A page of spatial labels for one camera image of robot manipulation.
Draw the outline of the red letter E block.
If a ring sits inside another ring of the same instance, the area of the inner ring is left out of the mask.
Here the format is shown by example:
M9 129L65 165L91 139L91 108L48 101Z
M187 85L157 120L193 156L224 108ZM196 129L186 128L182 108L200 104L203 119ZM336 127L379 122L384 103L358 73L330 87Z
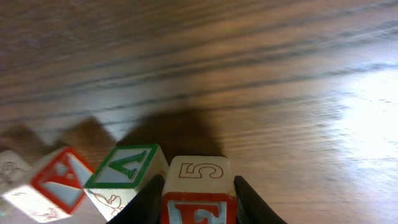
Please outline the red letter E block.
M223 156L173 158L161 198L161 224L235 224L238 198Z

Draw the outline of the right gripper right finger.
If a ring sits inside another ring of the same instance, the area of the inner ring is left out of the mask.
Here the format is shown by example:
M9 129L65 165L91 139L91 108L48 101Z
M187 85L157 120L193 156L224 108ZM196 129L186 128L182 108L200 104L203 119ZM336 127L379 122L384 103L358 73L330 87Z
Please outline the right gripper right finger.
M237 224L287 224L240 175L234 178L238 197Z

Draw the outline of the red edged wooden block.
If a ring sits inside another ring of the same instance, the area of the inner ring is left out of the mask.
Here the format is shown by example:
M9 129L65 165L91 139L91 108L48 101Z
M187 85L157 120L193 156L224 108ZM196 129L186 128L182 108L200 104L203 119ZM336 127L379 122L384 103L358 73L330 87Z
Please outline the red edged wooden block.
M159 144L117 146L96 169L83 190L107 221L113 219L155 176L168 173Z

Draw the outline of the green letter R block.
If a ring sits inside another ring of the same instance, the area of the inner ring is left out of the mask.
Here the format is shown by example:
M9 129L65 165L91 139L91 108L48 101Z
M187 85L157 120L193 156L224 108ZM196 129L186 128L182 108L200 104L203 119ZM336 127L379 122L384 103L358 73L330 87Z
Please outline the green letter R block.
M20 155L12 150L1 152L1 193L18 182L31 168Z

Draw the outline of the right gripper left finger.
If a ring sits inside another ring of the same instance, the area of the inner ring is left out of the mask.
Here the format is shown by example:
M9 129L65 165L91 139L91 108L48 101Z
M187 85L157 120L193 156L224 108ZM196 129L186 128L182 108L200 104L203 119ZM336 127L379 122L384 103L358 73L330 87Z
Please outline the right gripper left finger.
M126 207L106 224L159 224L164 183L163 175L153 176Z

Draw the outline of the wooden picture block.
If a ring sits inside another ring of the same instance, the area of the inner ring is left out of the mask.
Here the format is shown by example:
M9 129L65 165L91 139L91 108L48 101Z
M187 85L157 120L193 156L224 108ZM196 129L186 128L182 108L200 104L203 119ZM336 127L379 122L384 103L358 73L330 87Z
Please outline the wooden picture block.
M64 146L36 162L1 197L39 223L68 218L84 199L92 174L74 148Z

